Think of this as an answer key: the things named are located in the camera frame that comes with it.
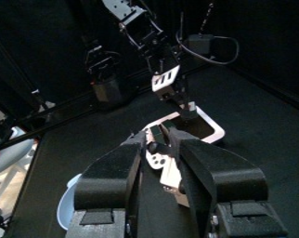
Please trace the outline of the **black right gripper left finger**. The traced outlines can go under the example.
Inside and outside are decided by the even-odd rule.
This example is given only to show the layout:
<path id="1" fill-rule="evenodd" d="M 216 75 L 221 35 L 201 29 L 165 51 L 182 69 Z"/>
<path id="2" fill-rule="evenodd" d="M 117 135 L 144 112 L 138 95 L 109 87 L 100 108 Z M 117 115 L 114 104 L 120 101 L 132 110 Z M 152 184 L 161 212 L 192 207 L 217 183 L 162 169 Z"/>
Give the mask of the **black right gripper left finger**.
<path id="1" fill-rule="evenodd" d="M 73 196 L 73 217 L 65 238 L 137 238 L 144 131 L 86 167 Z"/>

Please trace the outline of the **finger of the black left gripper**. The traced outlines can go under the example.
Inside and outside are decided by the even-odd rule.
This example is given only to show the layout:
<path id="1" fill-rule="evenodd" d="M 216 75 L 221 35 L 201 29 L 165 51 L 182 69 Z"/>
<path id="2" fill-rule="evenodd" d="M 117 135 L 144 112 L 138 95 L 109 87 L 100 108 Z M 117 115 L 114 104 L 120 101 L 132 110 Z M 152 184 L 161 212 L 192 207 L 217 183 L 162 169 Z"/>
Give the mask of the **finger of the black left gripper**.
<path id="1" fill-rule="evenodd" d="M 193 101 L 181 105 L 180 115 L 184 120 L 192 120 L 198 116 L 196 103 Z"/>

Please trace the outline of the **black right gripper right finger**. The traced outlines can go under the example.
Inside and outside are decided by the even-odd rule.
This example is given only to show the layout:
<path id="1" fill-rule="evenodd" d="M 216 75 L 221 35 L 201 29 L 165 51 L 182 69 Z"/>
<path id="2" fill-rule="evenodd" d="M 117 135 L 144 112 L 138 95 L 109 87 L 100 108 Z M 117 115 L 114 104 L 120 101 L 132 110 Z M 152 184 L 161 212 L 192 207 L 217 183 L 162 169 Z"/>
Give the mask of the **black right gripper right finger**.
<path id="1" fill-rule="evenodd" d="M 261 169 L 241 156 L 169 130 L 170 152 L 180 169 L 194 238 L 288 238 L 268 202 Z"/>

